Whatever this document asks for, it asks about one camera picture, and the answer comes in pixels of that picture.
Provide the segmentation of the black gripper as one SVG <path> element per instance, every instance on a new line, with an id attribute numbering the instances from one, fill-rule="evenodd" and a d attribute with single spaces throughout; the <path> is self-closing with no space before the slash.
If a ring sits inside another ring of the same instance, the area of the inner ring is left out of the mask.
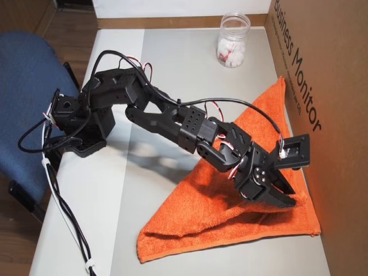
<path id="1" fill-rule="evenodd" d="M 280 171 L 271 169 L 270 155 L 252 142 L 235 176 L 235 188 L 245 201 L 264 202 L 278 208 L 295 207 L 296 201 L 287 194 L 294 189 Z"/>

